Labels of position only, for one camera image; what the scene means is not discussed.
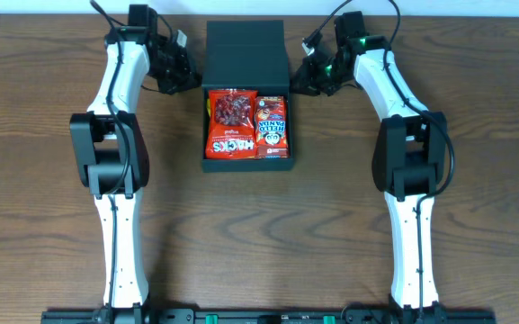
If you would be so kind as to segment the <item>yellow seed snack bag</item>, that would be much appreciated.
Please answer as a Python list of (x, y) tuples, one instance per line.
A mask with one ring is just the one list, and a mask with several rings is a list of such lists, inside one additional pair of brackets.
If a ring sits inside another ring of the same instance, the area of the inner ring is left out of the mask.
[(207, 113), (208, 113), (208, 116), (210, 117), (210, 99), (207, 99), (206, 100), (206, 110), (207, 110)]

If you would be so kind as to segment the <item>red Hello Panda box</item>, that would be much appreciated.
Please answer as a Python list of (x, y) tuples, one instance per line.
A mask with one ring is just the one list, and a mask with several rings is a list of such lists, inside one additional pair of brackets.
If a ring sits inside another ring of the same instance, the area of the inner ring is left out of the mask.
[(255, 101), (256, 157), (288, 158), (287, 108), (282, 96), (259, 96)]

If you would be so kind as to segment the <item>black gift box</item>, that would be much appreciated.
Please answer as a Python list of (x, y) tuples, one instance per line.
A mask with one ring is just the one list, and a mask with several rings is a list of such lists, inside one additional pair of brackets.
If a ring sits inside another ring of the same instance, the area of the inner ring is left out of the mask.
[(290, 171), (295, 164), (290, 62), (282, 20), (208, 21), (206, 59), (202, 73), (203, 98), (215, 89), (256, 90), (261, 96), (286, 99), (286, 135), (290, 156), (267, 159), (208, 159), (201, 154), (205, 173)]

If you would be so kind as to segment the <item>red dried cranberry bag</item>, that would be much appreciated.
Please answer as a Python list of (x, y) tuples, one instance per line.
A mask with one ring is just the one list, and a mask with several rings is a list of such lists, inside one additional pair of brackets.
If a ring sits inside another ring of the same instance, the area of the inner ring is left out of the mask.
[(205, 149), (207, 159), (255, 158), (253, 114), (256, 90), (209, 91), (210, 123)]

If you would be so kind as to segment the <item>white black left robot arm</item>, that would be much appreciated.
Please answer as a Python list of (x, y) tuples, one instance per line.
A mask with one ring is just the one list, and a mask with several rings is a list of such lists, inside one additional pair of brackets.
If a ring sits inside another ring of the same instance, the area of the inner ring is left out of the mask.
[(94, 198), (103, 231), (103, 306), (90, 320), (142, 323), (149, 290), (139, 213), (149, 159), (137, 118), (139, 95), (146, 77), (156, 81), (156, 92), (174, 95), (199, 87), (201, 75), (187, 52), (186, 35), (160, 34), (163, 17), (149, 5), (131, 5), (127, 22), (91, 5), (110, 26), (104, 37), (107, 63), (96, 97), (69, 122), (78, 174)]

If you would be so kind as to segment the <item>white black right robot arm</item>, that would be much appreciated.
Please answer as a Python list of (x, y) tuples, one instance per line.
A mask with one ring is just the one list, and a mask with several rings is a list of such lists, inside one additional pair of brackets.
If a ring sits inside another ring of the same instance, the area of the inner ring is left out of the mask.
[(362, 12), (334, 19), (337, 52), (324, 54), (316, 29), (302, 42), (306, 53), (291, 78), (295, 94), (333, 95), (345, 86), (363, 90), (380, 119), (371, 175), (388, 205), (394, 275), (390, 298), (404, 319), (421, 323), (438, 303), (433, 279), (431, 216), (434, 198), (454, 171), (447, 121), (430, 112), (398, 71), (390, 38), (366, 31)]

